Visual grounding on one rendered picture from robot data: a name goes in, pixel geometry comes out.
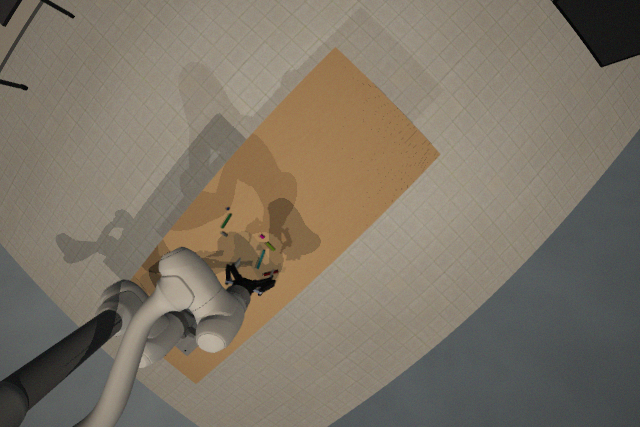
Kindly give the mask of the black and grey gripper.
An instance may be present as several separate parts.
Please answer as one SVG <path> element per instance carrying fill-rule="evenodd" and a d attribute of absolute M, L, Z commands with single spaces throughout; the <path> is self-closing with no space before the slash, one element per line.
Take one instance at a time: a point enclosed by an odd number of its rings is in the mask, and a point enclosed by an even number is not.
<path fill-rule="evenodd" d="M 235 263 L 232 263 L 232 266 L 227 264 L 227 267 L 226 267 L 226 270 L 225 270 L 226 277 L 228 276 L 228 278 L 225 281 L 226 285 L 232 284 L 232 285 L 243 286 L 249 291 L 250 295 L 252 295 L 253 292 L 256 292 L 256 293 L 258 293 L 258 296 L 261 296 L 262 293 L 264 293 L 265 291 L 267 291 L 267 290 L 269 290 L 269 289 L 271 289 L 272 287 L 275 286 L 276 280 L 272 280 L 274 269 L 272 269 L 269 278 L 265 278 L 265 279 L 261 279 L 261 280 L 250 280 L 250 279 L 247 279 L 247 278 L 243 278 L 241 276 L 241 274 L 239 274 L 239 272 L 237 271 L 236 268 L 240 264 L 240 261 L 241 261 L 241 258 L 239 258 Z M 232 273 L 232 275 L 233 275 L 233 277 L 235 279 L 234 281 L 232 280 L 231 273 Z M 236 280 L 239 280 L 239 281 L 236 281 Z"/>

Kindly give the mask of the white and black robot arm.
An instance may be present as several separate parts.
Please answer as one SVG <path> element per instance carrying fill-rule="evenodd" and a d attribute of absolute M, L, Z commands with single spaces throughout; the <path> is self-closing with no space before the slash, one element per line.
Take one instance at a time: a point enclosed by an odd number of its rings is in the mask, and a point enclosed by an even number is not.
<path fill-rule="evenodd" d="M 226 348 L 241 328 L 251 296 L 240 285 L 225 290 L 198 256 L 186 247 L 163 255 L 162 276 L 149 297 L 130 280 L 106 288 L 93 319 L 0 381 L 0 427 L 19 427 L 27 411 L 113 336 L 125 333 L 102 394 L 72 427 L 114 427 L 138 368 L 161 360 L 180 338 L 196 336 L 197 345 L 210 353 Z"/>

